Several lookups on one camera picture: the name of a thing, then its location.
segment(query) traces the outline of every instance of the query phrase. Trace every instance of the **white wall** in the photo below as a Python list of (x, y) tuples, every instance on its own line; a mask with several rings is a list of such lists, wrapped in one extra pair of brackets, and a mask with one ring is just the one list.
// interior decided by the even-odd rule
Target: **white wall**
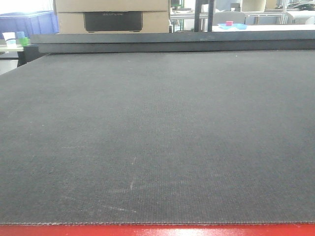
[(53, 0), (0, 0), (0, 14), (53, 10)]

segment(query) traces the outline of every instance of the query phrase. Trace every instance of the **cutting table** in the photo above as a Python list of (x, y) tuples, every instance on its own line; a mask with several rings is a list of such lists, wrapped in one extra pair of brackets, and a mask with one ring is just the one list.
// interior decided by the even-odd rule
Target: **cutting table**
[(314, 55), (47, 55), (0, 76), (0, 235), (315, 235)]

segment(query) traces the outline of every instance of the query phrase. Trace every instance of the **white chair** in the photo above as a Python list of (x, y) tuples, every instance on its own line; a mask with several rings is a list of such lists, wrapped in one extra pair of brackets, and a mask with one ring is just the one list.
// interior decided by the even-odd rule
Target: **white chair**
[(310, 18), (308, 18), (305, 22), (306, 25), (314, 25), (315, 24), (315, 17), (311, 16)]
[(233, 23), (244, 24), (245, 23), (245, 13), (239, 11), (222, 11), (216, 12), (213, 15), (213, 25), (223, 24), (226, 21), (233, 21)]

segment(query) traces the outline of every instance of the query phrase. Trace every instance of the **white surface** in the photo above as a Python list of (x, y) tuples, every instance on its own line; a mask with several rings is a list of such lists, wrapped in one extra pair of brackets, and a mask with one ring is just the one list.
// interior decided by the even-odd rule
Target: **white surface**
[(242, 12), (264, 12), (266, 7), (266, 0), (242, 0)]
[(17, 60), (0, 60), (0, 75), (15, 69), (17, 65)]
[(6, 45), (0, 45), (0, 52), (22, 52), (24, 48), (21, 45), (17, 45), (16, 48), (8, 48)]
[(247, 26), (247, 29), (222, 29), (219, 26), (213, 26), (213, 32), (228, 32), (228, 31), (278, 31), (278, 30), (315, 30), (315, 25), (254, 25)]
[(293, 19), (308, 19), (315, 16), (315, 11), (288, 11), (287, 14)]

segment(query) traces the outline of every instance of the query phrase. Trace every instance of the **black beam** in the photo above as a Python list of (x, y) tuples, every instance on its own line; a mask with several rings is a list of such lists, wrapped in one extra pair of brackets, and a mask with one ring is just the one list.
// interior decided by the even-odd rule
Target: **black beam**
[(204, 52), (315, 49), (311, 30), (34, 35), (42, 53)]

